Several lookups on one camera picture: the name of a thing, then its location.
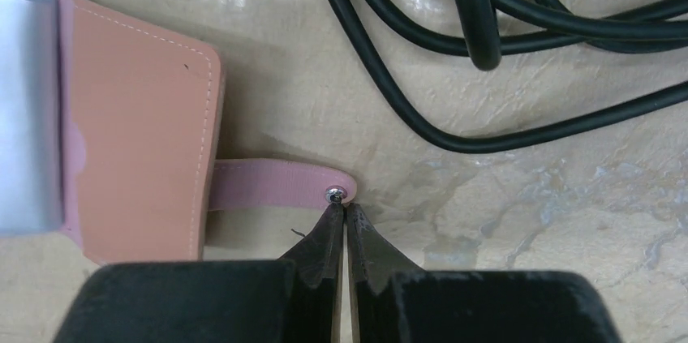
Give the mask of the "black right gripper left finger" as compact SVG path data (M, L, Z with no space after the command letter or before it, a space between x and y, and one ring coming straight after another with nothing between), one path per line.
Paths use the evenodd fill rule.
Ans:
M344 208L277 259L111 264L81 287L57 342L337 342Z

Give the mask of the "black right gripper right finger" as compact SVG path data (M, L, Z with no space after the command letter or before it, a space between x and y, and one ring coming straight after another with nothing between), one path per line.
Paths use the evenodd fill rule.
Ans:
M357 342L619 342L602 297L574 272L435 271L346 210Z

